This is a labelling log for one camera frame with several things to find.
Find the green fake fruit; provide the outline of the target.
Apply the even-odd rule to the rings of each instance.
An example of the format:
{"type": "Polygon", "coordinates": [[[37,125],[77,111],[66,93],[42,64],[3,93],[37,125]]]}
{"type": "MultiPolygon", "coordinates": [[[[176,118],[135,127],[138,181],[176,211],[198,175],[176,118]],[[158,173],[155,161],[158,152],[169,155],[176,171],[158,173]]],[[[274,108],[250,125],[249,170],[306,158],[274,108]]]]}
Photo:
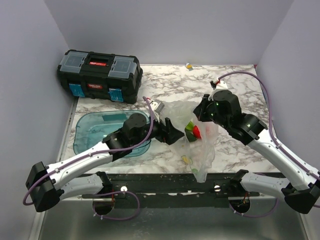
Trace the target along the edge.
{"type": "Polygon", "coordinates": [[[194,124],[192,121],[190,121],[190,122],[185,126],[185,129],[188,130],[188,131],[193,131],[194,127],[195,127],[195,124],[194,124]]]}

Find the dark green fake avocado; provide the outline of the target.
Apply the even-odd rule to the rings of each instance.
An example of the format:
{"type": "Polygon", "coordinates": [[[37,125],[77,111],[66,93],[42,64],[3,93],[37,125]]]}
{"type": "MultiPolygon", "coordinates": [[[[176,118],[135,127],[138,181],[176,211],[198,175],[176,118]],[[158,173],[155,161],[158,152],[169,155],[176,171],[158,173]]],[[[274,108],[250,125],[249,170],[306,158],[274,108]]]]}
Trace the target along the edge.
{"type": "Polygon", "coordinates": [[[185,132],[185,135],[186,135],[186,138],[187,140],[192,143],[192,142],[195,142],[197,140],[197,138],[194,136],[193,132],[192,131],[186,131],[185,132]]]}

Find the red fake fruit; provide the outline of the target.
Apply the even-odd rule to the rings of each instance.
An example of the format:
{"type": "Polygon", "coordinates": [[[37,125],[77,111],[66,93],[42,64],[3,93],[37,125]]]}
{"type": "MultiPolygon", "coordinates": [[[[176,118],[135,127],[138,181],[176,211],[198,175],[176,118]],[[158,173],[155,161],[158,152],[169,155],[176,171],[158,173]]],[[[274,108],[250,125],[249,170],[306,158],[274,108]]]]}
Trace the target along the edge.
{"type": "Polygon", "coordinates": [[[199,130],[199,128],[198,128],[197,125],[195,125],[195,126],[193,127],[193,129],[192,129],[192,134],[194,135],[194,137],[195,137],[196,139],[201,139],[201,138],[202,138],[202,137],[201,137],[201,132],[200,132],[200,130],[199,130]]]}

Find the translucent white plastic bag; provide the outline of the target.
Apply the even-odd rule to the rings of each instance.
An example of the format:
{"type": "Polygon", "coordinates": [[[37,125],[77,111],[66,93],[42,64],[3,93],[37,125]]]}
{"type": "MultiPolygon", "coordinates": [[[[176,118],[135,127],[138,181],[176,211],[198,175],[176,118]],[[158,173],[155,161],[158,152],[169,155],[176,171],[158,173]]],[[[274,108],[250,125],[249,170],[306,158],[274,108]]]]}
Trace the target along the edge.
{"type": "Polygon", "coordinates": [[[207,179],[208,169],[212,167],[215,159],[215,142],[219,136],[218,125],[213,122],[201,122],[193,113],[198,106],[194,101],[164,102],[164,108],[159,114],[164,120],[169,118],[173,126],[184,133],[184,137],[170,146],[170,149],[182,160],[189,172],[198,183],[207,179]],[[192,121],[200,130],[201,139],[189,142],[186,137],[186,125],[192,121]]]}

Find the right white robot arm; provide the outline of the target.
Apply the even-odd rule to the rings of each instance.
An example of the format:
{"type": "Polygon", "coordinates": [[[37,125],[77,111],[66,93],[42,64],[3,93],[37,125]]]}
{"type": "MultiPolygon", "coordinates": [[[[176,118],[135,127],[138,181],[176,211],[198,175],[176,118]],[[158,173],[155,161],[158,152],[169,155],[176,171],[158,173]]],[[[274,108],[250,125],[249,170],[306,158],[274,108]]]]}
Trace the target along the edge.
{"type": "Polygon", "coordinates": [[[204,94],[193,112],[199,121],[221,126],[232,138],[261,154],[284,176],[276,178],[239,170],[230,180],[234,195],[262,193],[285,201],[301,214],[310,212],[320,197],[320,171],[277,141],[261,119],[243,113],[235,94],[229,90],[204,94]]]}

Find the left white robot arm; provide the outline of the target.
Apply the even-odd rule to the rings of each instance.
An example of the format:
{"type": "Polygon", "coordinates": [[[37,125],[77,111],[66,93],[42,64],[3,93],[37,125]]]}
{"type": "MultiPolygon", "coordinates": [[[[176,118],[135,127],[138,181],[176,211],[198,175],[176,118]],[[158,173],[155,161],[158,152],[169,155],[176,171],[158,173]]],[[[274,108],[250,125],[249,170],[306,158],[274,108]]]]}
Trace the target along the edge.
{"type": "Polygon", "coordinates": [[[36,212],[41,213],[53,208],[61,200],[77,195],[107,197],[112,187],[106,173],[97,172],[87,177],[83,174],[127,156],[151,139],[172,145],[183,136],[184,133],[175,128],[168,117],[157,120],[134,113],[121,128],[88,150],[63,162],[45,165],[40,161],[34,164],[25,183],[27,193],[22,203],[34,206],[36,212]]]}

